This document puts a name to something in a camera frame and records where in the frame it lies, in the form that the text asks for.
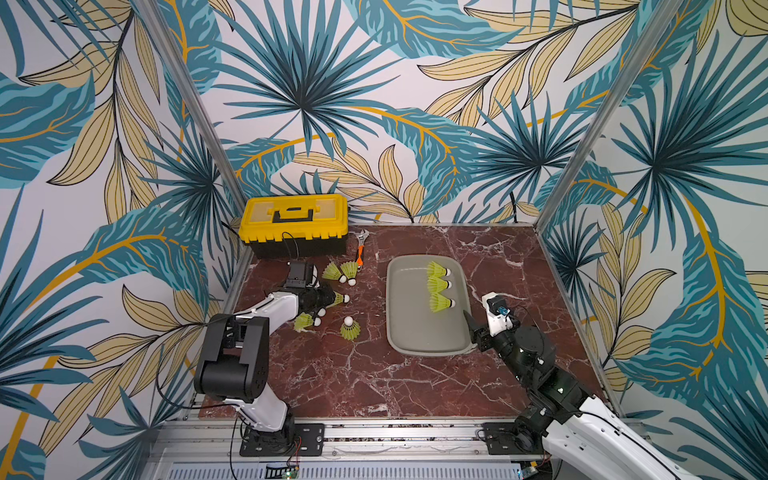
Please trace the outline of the yellow-green shuttlecock four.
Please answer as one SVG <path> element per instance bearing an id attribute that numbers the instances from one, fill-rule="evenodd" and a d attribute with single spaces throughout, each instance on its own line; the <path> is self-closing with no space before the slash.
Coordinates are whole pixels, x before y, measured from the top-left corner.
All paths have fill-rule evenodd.
<path id="1" fill-rule="evenodd" d="M 339 283 L 346 283 L 348 279 L 342 269 L 334 262 L 330 262 L 325 267 L 322 272 L 322 278 L 325 280 L 337 281 Z"/>

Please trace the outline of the yellow-green shuttlecock two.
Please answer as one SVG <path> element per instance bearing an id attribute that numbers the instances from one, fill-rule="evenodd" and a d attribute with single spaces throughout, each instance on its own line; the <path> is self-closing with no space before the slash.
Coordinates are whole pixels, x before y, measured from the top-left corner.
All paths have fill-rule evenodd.
<path id="1" fill-rule="evenodd" d="M 427 275 L 430 278 L 444 278 L 451 274 L 451 270 L 438 262 L 430 261 L 427 265 Z"/>

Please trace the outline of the yellow-green shuttlecock eight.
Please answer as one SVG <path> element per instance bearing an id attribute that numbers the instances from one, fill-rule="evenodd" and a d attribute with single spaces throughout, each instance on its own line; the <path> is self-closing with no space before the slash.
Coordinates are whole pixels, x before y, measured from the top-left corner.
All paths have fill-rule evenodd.
<path id="1" fill-rule="evenodd" d="M 325 308 L 321 308 L 318 312 L 314 314 L 310 313 L 300 313 L 294 320 L 293 320 L 293 329 L 296 332 L 305 332 L 309 329 L 319 327 L 322 324 L 322 319 L 327 313 L 327 310 Z"/>

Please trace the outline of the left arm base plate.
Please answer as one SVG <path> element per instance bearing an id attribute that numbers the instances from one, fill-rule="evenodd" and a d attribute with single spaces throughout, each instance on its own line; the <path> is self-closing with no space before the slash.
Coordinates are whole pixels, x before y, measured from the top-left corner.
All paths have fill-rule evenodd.
<path id="1" fill-rule="evenodd" d="M 320 457 L 323 453 L 324 434 L 323 423 L 286 424 L 277 432 L 259 432 L 248 426 L 244 430 L 239 455 L 246 458 L 287 458 L 290 454 Z"/>

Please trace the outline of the grey plastic storage tray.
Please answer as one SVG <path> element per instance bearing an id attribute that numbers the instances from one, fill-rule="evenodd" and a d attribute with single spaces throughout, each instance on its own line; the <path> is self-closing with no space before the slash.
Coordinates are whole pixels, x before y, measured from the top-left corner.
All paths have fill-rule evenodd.
<path id="1" fill-rule="evenodd" d="M 444 279 L 451 287 L 441 292 L 456 305 L 432 313 L 427 289 L 430 261 L 448 267 Z M 404 355 L 444 357 L 470 352 L 473 344 L 464 320 L 471 311 L 467 282 L 461 265 L 446 256 L 406 255 L 390 261 L 386 284 L 386 327 L 390 345 Z"/>

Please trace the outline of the yellow-green shuttlecock six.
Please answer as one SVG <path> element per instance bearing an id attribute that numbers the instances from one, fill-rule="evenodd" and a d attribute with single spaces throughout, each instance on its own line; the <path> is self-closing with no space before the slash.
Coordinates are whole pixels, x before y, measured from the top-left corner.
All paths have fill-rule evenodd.
<path id="1" fill-rule="evenodd" d="M 334 300 L 330 304 L 330 307 L 334 307 L 340 304 L 347 304 L 351 300 L 351 297 L 348 294 L 341 294 L 338 292 L 334 293 Z"/>

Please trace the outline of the yellow-green shuttlecock one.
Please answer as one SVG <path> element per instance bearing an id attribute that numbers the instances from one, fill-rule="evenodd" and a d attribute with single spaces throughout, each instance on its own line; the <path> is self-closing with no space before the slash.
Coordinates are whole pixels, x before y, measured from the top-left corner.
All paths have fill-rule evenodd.
<path id="1" fill-rule="evenodd" d="M 451 282 L 441 277 L 430 276 L 427 279 L 427 289 L 430 294 L 441 293 L 451 287 Z"/>

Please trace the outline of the yellow-green shuttlecock three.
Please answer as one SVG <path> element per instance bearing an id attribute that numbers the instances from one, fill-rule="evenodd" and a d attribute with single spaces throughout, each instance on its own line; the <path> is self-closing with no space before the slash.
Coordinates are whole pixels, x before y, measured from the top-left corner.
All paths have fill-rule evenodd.
<path id="1" fill-rule="evenodd" d="M 429 309 L 432 313 L 438 313 L 453 308 L 456 302 L 442 293 L 432 293 L 429 298 Z"/>

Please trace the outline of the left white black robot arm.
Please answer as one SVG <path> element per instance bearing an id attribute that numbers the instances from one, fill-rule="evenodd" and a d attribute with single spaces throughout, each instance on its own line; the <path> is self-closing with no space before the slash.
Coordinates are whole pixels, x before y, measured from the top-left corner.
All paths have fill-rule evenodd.
<path id="1" fill-rule="evenodd" d="M 289 406 L 268 385 L 270 335 L 303 313 L 317 314 L 335 292 L 307 262 L 289 264 L 285 282 L 247 310 L 218 314 L 209 322 L 198 357 L 194 388 L 236 409 L 245 426 L 243 452 L 268 456 L 289 452 L 299 440 Z"/>

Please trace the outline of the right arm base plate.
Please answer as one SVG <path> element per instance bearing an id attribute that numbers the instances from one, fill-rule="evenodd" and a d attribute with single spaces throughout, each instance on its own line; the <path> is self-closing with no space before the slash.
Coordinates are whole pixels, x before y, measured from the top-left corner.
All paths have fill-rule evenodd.
<path id="1" fill-rule="evenodd" d="M 486 444 L 489 455 L 543 455 L 541 436 L 522 424 L 509 422 L 483 423 L 478 437 Z"/>

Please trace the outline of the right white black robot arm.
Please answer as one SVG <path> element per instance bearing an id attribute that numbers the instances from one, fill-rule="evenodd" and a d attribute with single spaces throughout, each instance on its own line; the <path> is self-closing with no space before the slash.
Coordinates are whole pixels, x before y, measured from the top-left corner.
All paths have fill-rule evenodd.
<path id="1" fill-rule="evenodd" d="M 500 303 L 480 325 L 464 313 L 470 340 L 492 350 L 524 388 L 530 403 L 512 423 L 513 444 L 558 458 L 591 479 L 694 479 L 662 454 L 570 372 L 534 325 L 523 325 Z"/>

